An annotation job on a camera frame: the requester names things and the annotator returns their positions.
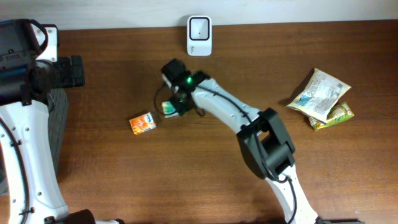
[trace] yellow green wrapper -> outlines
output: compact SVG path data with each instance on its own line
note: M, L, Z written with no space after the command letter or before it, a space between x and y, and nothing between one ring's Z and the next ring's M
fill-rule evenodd
M311 126L318 131L321 128L327 128L338 123L347 121L354 116L353 111L349 108L346 102L333 107L328 113L326 124L323 124L313 118L310 118Z

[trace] orange snack packet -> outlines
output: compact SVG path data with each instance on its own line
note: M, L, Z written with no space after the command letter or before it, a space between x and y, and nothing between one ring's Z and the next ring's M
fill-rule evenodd
M155 121L150 112L131 119L130 125L134 134L141 134L156 128Z

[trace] green light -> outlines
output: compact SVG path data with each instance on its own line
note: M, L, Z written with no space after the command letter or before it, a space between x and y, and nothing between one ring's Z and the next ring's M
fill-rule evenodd
M188 78L187 78L187 83L188 83L188 84L191 84L191 83L192 83L192 77L188 77Z

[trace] white wall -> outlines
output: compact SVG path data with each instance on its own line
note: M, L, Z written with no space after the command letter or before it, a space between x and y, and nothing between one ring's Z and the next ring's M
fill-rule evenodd
M0 0L0 20L30 18L60 29L398 19L398 0Z

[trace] table surface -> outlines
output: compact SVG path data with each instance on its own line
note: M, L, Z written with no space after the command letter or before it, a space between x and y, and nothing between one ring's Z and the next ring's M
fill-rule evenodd
M160 68L179 58L243 102L278 111L319 216L396 223L398 21L216 26L213 34L212 55L191 57L184 27L60 32L59 54L82 55L86 75L86 86L67 90L57 174L70 212L89 208L97 219L127 223L283 220L268 183L211 114L158 118L155 129L132 133L129 119L154 113ZM340 101L354 118L315 132L285 107L313 68L352 86ZM8 215L9 198L0 197L0 217Z

